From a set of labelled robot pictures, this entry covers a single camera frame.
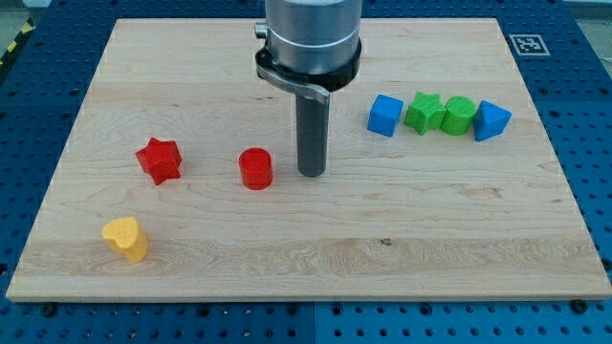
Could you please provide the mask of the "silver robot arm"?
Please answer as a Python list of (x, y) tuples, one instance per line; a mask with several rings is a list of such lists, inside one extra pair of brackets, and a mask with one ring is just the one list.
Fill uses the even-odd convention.
[(254, 25), (264, 41), (257, 75), (274, 87), (328, 105), (350, 83), (361, 56), (361, 0), (266, 0)]

